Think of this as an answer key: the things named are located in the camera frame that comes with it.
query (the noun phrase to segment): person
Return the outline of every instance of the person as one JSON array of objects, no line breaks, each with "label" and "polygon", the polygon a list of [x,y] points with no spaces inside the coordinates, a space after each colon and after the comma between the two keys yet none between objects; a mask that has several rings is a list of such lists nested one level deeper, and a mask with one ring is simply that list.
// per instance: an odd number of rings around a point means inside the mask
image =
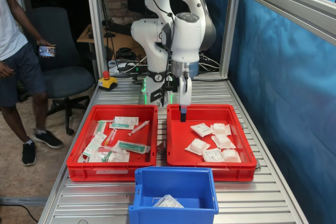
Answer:
[{"label": "person", "polygon": [[22,162],[29,166],[36,160],[35,143],[27,136],[16,109],[18,80],[33,97],[34,140],[51,148],[61,148],[64,144],[46,130],[48,100],[43,74],[32,45],[19,31],[15,20],[36,39],[37,45],[52,45],[33,27],[16,0],[0,0],[0,109],[9,127],[23,142]]}]

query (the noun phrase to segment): white t-shirt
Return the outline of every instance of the white t-shirt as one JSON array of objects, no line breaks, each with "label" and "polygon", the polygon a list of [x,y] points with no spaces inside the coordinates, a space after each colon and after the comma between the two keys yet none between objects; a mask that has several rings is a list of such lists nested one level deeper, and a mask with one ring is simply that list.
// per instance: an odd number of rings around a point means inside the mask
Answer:
[{"label": "white t-shirt", "polygon": [[7,0],[0,0],[0,60],[5,60],[27,44],[9,9]]}]

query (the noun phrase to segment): phone screen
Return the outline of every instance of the phone screen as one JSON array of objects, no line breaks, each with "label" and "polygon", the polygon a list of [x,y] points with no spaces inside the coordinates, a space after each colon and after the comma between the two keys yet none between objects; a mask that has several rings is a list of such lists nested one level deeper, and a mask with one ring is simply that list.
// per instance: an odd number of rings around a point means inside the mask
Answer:
[{"label": "phone screen", "polygon": [[44,57],[55,57],[56,56],[56,47],[39,46],[38,47],[38,55],[44,56]]}]

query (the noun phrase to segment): blue bin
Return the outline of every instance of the blue bin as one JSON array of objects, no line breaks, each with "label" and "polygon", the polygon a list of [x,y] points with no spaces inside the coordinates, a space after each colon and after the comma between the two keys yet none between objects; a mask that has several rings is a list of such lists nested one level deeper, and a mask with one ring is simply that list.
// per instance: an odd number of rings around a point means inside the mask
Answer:
[{"label": "blue bin", "polygon": [[[184,208],[153,207],[165,195]],[[209,168],[147,167],[135,171],[130,224],[213,224],[218,202]]]}]

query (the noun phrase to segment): slotted metal surface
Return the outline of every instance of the slotted metal surface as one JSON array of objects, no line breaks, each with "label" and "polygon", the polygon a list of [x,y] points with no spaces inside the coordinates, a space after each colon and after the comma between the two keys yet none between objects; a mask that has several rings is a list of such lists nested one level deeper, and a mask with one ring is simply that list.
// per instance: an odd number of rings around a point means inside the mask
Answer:
[{"label": "slotted metal surface", "polygon": [[[220,76],[209,73],[198,78],[214,79]],[[91,106],[137,104],[140,90],[141,87],[133,85],[131,79],[119,79],[118,87],[112,92],[95,93]],[[251,127],[234,94],[227,82],[193,82],[193,103],[226,103],[234,106],[261,166],[250,183],[215,183],[219,214],[215,216],[214,223],[307,223],[288,185],[279,178],[280,171],[271,163],[263,141],[257,138],[255,128]],[[166,109],[161,108],[158,144],[165,141]],[[157,158],[157,165],[166,164],[165,156]],[[55,184],[55,193],[51,194],[49,205],[46,206],[39,223],[78,224],[83,220],[82,223],[88,224],[126,224],[129,223],[128,206],[133,199],[134,183],[75,183],[68,178],[66,166],[63,166],[59,181]]]}]

